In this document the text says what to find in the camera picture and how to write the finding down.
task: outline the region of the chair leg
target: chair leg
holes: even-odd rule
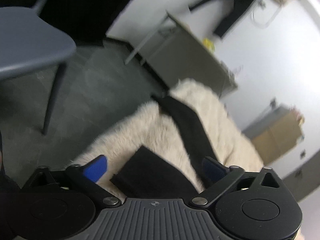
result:
[[[42,129],[42,134],[46,135],[49,127],[50,118],[52,115],[53,107],[57,99],[57,95],[62,84],[64,74],[66,72],[67,64],[65,62],[59,64],[56,75],[54,77],[52,88],[49,96],[49,101],[47,105],[47,111],[45,112],[44,124]]]

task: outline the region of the fluffy cream fabric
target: fluffy cream fabric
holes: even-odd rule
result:
[[[187,79],[172,89],[170,95],[197,112],[221,163],[225,166],[238,165],[246,171],[260,171],[263,163],[258,153],[228,117],[223,104],[211,89]],[[190,164],[177,127],[170,117],[159,112],[158,104],[154,101],[140,106],[135,114],[98,137],[73,163],[85,164],[98,155],[105,155],[108,159],[108,171],[98,184],[124,200],[124,194],[109,180],[119,172],[141,145],[145,145],[179,169],[198,192],[204,190]]]

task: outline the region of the desk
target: desk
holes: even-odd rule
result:
[[[125,63],[129,63],[168,19],[175,23],[177,27],[176,32],[168,37],[146,59],[167,86],[171,88],[179,80],[192,78],[209,86],[220,97],[237,89],[233,73],[202,44],[187,26],[169,12],[167,12],[166,17],[159,25],[129,55]]]

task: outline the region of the concrete floor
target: concrete floor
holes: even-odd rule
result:
[[[125,46],[78,47],[69,61],[49,131],[40,129],[55,67],[0,82],[0,130],[6,173],[20,186],[33,170],[62,169],[103,131],[163,89]]]

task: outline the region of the ribbed surface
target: ribbed surface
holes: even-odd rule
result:
[[[87,230],[71,240],[230,240],[206,211],[187,207],[181,199],[128,199],[105,209]]]

